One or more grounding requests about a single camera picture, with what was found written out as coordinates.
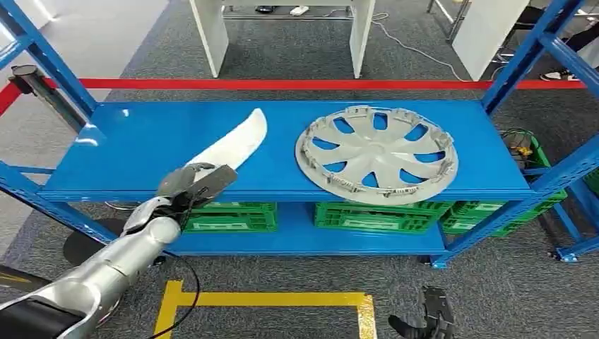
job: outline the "blue metal shelf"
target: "blue metal shelf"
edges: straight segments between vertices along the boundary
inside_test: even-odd
[[[260,107],[268,122],[266,138],[219,199],[338,201],[341,198],[323,191],[300,171],[294,149],[297,137],[312,121],[350,105],[412,109],[453,136],[458,174],[435,200],[505,201],[534,194],[480,102],[420,100],[104,103],[40,195],[50,201],[145,201],[168,172]],[[166,135],[168,142],[160,137]]]
[[[314,226],[314,204],[279,203],[276,232],[183,234],[170,250],[181,255],[430,255],[446,253],[438,224],[424,234],[326,230]]]
[[[545,50],[599,95],[599,74],[557,39],[583,0],[554,0],[511,62],[478,101],[374,102],[126,102],[98,104],[35,29],[14,0],[0,0],[0,20],[17,37],[0,51],[0,66],[27,50],[88,118],[88,124],[55,171],[13,167],[0,161],[0,190],[99,242],[116,236],[70,207],[67,201],[142,201],[160,179],[227,133],[255,107],[266,114],[263,145],[239,168],[239,181],[223,201],[286,201],[274,233],[186,234],[174,246],[180,254],[423,254],[435,268],[490,236],[555,192],[571,186],[596,217],[599,202],[577,181],[599,165],[599,134],[530,184],[509,156],[488,115],[514,90]],[[455,139],[459,157],[454,182],[434,200],[505,200],[498,211],[468,233],[445,244],[438,225],[421,235],[320,230],[312,226],[307,201],[339,198],[317,188],[300,172],[296,138],[315,118],[348,105],[404,107],[431,119]],[[39,186],[22,173],[52,174]],[[563,209],[558,212],[565,215]],[[558,249],[563,258],[599,249],[599,237]]]

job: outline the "power cord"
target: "power cord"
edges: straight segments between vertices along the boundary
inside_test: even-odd
[[[491,81],[495,80],[495,75],[497,74],[497,72],[504,67],[505,66],[497,67],[497,69],[493,72],[493,74],[491,74]]]
[[[324,18],[329,17],[329,16],[333,15],[333,13],[335,13],[336,11],[345,11],[345,9],[339,9],[339,8],[333,9],[329,14],[323,15],[323,17]],[[434,61],[434,62],[436,62],[438,64],[441,64],[443,66],[449,67],[449,69],[453,73],[453,76],[455,76],[456,79],[458,79],[459,81],[462,81],[464,83],[468,82],[467,80],[463,80],[462,78],[460,78],[460,76],[457,74],[457,72],[456,72],[456,70],[455,70],[455,68],[453,67],[452,64],[448,64],[446,62],[440,61],[440,60],[434,58],[433,56],[430,56],[429,54],[427,54],[427,53],[419,50],[418,48],[407,46],[403,42],[401,42],[401,40],[399,40],[397,37],[394,37],[393,35],[389,34],[389,31],[387,30],[387,28],[385,27],[385,25],[383,25],[383,23],[379,22],[380,20],[387,19],[389,16],[391,16],[389,13],[384,13],[384,12],[374,14],[372,16],[372,23],[375,24],[375,25],[377,25],[377,26],[379,26],[381,28],[381,30],[383,31],[383,33],[385,34],[385,36],[387,36],[389,39],[392,39],[393,41],[397,42],[401,47],[403,47],[403,48],[405,48],[407,50],[416,52],[418,54],[421,54],[421,55],[427,57],[428,59],[431,59],[432,61]]]
[[[196,296],[194,297],[194,302],[191,303],[191,307],[189,307],[185,311],[185,313],[183,314],[183,316],[181,316],[181,318],[179,320],[175,321],[172,324],[172,326],[170,326],[169,328],[166,328],[166,329],[156,333],[155,335],[147,337],[146,339],[156,339],[156,338],[160,337],[161,335],[174,330],[177,326],[181,325],[181,323],[194,311],[194,309],[196,308],[196,305],[198,304],[198,299],[200,299],[200,278],[198,277],[198,273],[196,272],[194,267],[182,256],[178,256],[169,251],[164,251],[164,253],[169,256],[172,256],[173,258],[176,258],[180,261],[183,261],[183,263],[185,263],[185,266],[187,266],[187,268],[189,268],[189,270],[191,271],[191,274],[194,275],[194,280],[196,281]]]

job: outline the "white cable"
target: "white cable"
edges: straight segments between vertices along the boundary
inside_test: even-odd
[[[399,40],[398,38],[396,38],[393,35],[389,34],[389,32],[387,31],[387,29],[385,28],[385,25],[383,25],[382,23],[378,23],[377,22],[378,20],[383,20],[383,19],[386,19],[388,17],[389,17],[389,13],[377,13],[377,14],[374,14],[372,16],[372,23],[375,24],[375,25],[377,25],[377,26],[379,26],[381,28],[381,30],[383,30],[383,33],[389,39],[395,40],[401,47],[403,47],[405,49],[409,49],[410,51],[413,51],[413,52],[417,52],[417,53],[419,53],[419,54],[427,57],[428,59],[431,59],[432,61],[434,61],[434,62],[436,62],[438,64],[441,64],[441,65],[449,67],[449,69],[451,69],[451,72],[453,73],[453,76],[455,76],[456,79],[458,79],[459,81],[462,81],[462,82],[469,82],[469,81],[466,81],[466,80],[463,80],[462,78],[460,78],[460,76],[456,73],[456,70],[453,68],[453,65],[448,64],[446,62],[442,62],[442,61],[440,61],[438,59],[435,59],[434,57],[432,57],[432,56],[424,53],[423,51],[421,51],[421,50],[419,50],[417,48],[406,46],[405,44],[403,44],[403,42],[401,42],[401,40]]]
[[[498,70],[504,68],[505,66],[497,67],[497,69],[491,74],[491,81],[495,80],[495,74],[497,74]]]
[[[116,206],[107,201],[105,201],[104,204],[106,204],[106,206],[113,208],[115,210],[135,210],[137,208],[137,206]]]

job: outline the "white desk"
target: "white desk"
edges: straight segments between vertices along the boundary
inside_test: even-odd
[[[349,6],[352,11],[352,32],[350,35],[350,53],[354,67],[354,77],[360,77],[364,51],[374,12],[374,0],[271,0],[265,4],[260,0],[189,0],[191,10],[198,25],[204,50],[212,76],[218,78],[220,67],[223,65],[229,37],[225,28],[222,6]]]

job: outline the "white table leg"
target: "white table leg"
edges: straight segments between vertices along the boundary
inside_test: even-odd
[[[352,63],[354,66],[354,78],[360,77],[362,71],[362,62],[364,60],[364,51],[368,41],[368,32],[372,22],[374,12],[374,0],[355,0],[352,5],[353,24],[350,35],[350,51],[352,53]]]
[[[189,0],[191,11],[194,13],[202,44],[208,57],[210,72],[218,78],[218,72],[223,65],[225,52],[229,45],[229,37],[223,20],[221,1]]]

